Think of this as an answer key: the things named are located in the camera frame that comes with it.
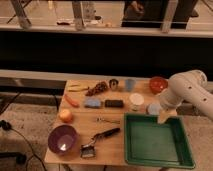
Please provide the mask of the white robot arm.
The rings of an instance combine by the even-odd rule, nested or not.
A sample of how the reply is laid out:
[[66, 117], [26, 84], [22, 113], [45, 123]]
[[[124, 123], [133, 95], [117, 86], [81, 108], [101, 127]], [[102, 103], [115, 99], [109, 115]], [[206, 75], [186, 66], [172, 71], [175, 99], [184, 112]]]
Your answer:
[[207, 76], [201, 70], [172, 75], [168, 80], [168, 87], [158, 96], [162, 109], [159, 112], [157, 122], [165, 123], [184, 100], [198, 108], [213, 121], [213, 94], [205, 89], [206, 85]]

